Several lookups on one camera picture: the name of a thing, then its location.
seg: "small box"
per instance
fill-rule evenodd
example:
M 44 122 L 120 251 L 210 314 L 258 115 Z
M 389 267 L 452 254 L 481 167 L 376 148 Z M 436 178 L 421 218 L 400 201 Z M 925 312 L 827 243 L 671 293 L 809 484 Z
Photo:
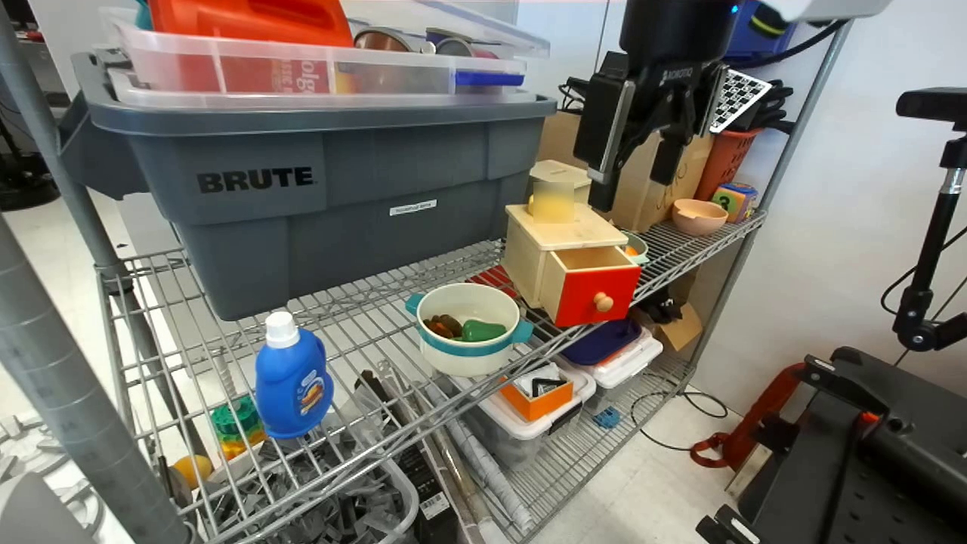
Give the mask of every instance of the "small box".
M 541 394 L 536 391 L 536 382 L 561 382 L 561 385 Z M 502 385 L 498 396 L 513 408 L 513 414 L 532 422 L 568 406 L 574 399 L 574 382 L 557 365 L 543 365 L 537 373 L 528 373 Z
M 502 469 L 513 472 L 522 464 L 536 460 L 543 452 L 543 438 L 565 429 L 565 418 L 574 414 L 587 399 L 596 396 L 596 382 L 580 373 L 561 368 L 574 385 L 574 399 L 552 414 L 525 422 L 513 414 L 513 408 L 498 396 L 487 396 L 477 408 L 472 408 L 462 422 L 481 438 L 481 444 L 502 464 Z
M 571 167 L 571 165 L 560 165 L 560 162 L 537 162 L 532 167 L 532 188 L 528 195 L 561 195 L 574 202 L 587 202 L 593 195 L 593 178 Z
M 565 223 L 546 223 L 508 206 L 506 269 L 520 298 L 543 310 L 557 328 L 622 321 L 640 267 L 618 251 L 629 235 L 590 206 L 574 206 Z

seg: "yellow object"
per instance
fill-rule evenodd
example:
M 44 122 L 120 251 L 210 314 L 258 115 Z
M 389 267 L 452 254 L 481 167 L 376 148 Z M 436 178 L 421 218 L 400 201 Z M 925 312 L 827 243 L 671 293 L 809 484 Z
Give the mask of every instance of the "yellow object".
M 561 195 L 532 195 L 525 213 L 546 223 L 565 223 L 574 214 L 574 202 Z
M 587 202 L 593 195 L 593 178 L 561 162 L 537 162 L 532 167 L 532 195 L 560 195 L 568 196 L 571 202 Z
M 172 472 L 194 491 L 214 476 L 207 456 L 182 456 Z
M 247 444 L 262 444 L 267 441 L 267 433 L 262 429 L 254 429 L 254 433 L 247 433 Z M 245 441 L 219 441 L 219 456 L 224 460 L 235 460 L 235 456 L 242 456 L 247 449 L 245 449 Z

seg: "shelf post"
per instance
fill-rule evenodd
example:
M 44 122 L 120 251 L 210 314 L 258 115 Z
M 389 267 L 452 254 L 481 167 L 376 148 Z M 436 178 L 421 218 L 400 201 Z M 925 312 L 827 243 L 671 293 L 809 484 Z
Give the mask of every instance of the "shelf post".
M 134 540 L 191 539 L 6 220 L 0 220 L 0 362 Z
M 150 365 L 155 386 L 156 386 L 162 406 L 172 414 L 186 414 L 182 394 L 162 382 L 162 362 L 156 361 L 155 332 L 144 321 L 144 312 L 140 310 L 140 299 L 134 298 L 134 283 L 128 281 L 128 269 L 113 248 L 113 235 L 107 234 L 97 210 L 93 210 L 90 195 L 81 186 L 74 186 L 72 176 L 65 172 L 65 167 L 61 165 L 61 133 L 58 133 L 53 115 L 43 101 L 43 92 L 30 73 L 30 65 L 25 61 L 25 56 L 18 48 L 18 41 L 11 35 L 11 21 L 2 5 L 0 5 L 0 80 L 6 83 L 6 92 L 15 102 L 15 108 L 22 112 L 35 152 L 43 156 L 74 226 L 81 230 L 88 251 L 93 254 L 100 283 L 117 304 L 140 357 Z M 183 441 L 194 454 L 205 454 L 205 444 L 201 444 L 194 422 L 186 422 Z

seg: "bowl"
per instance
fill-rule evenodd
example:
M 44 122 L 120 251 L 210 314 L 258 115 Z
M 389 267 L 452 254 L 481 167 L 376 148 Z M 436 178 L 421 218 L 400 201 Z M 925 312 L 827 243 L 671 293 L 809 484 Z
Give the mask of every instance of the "bowl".
M 404 312 L 417 321 L 423 362 L 462 379 L 506 368 L 511 362 L 511 347 L 528 341 L 536 332 L 536 324 L 522 321 L 516 299 L 490 283 L 444 283 L 423 298 L 412 298 Z M 502 324 L 506 332 L 487 341 L 444 339 L 423 324 L 436 314 L 449 314 L 458 324 Z
M 671 220 L 683 235 L 704 239 L 726 226 L 727 213 L 719 202 L 707 201 L 674 201 Z

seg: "cable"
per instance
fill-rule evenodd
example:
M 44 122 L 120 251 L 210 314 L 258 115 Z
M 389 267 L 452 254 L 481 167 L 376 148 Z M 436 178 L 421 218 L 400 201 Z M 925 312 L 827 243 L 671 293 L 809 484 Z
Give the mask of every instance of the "cable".
M 937 318 L 958 299 L 958 293 L 962 293 L 964 287 L 967 287 L 967 276 L 964 276 L 962 283 L 942 299 L 942 306 L 933 312 L 931 321 L 937 321 Z
M 809 37 L 808 42 L 795 47 L 795 48 L 786 48 L 773 59 L 760 59 L 760 61 L 748 61 L 748 65 L 737 65 L 737 69 L 751 69 L 751 67 L 766 67 L 766 65 L 779 65 L 786 59 L 795 59 L 802 52 L 809 52 L 814 47 L 820 47 L 821 41 L 834 37 L 841 29 L 845 29 L 845 21 L 834 21 L 827 29 L 821 29 L 816 37 Z
M 704 418 L 713 418 L 713 421 L 726 421 L 727 418 L 727 406 L 719 399 L 719 396 L 713 396 L 713 394 L 688 394 L 688 391 L 683 391 L 683 394 L 674 394 L 674 391 L 658 391 L 658 394 L 648 394 L 648 396 L 637 396 L 636 403 L 632 403 L 632 422 L 636 422 L 636 429 L 648 438 L 648 441 L 654 441 L 655 449 L 665 449 L 665 452 L 680 452 L 680 454 L 687 454 L 687 452 L 691 452 L 691 444 L 688 449 L 680 449 L 680 444 L 669 444 L 669 441 L 663 441 L 663 438 L 655 438 L 655 435 L 649 435 L 648 429 L 645 429 L 645 421 L 637 421 L 637 406 L 640 403 L 648 403 L 648 399 L 687 399 L 699 414 L 704 414 Z
M 952 244 L 962 243 L 964 235 L 967 235 L 967 226 L 958 230 L 948 243 L 942 243 L 941 251 L 952 248 Z M 897 314 L 895 310 L 887 310 L 887 298 L 891 298 L 914 272 L 916 272 L 916 267 L 911 267 L 895 283 L 887 283 L 887 287 L 882 292 L 880 310 L 882 310 L 885 314 Z

